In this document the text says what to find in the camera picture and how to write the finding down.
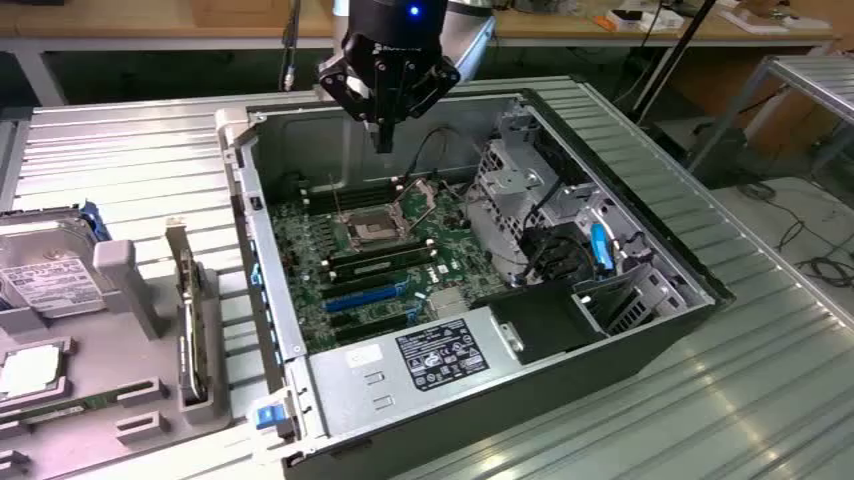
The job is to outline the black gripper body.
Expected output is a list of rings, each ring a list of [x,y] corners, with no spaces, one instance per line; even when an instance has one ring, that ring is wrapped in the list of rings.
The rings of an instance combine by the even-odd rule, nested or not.
[[[369,90],[417,83],[442,63],[444,1],[352,1],[341,42],[348,69]]]

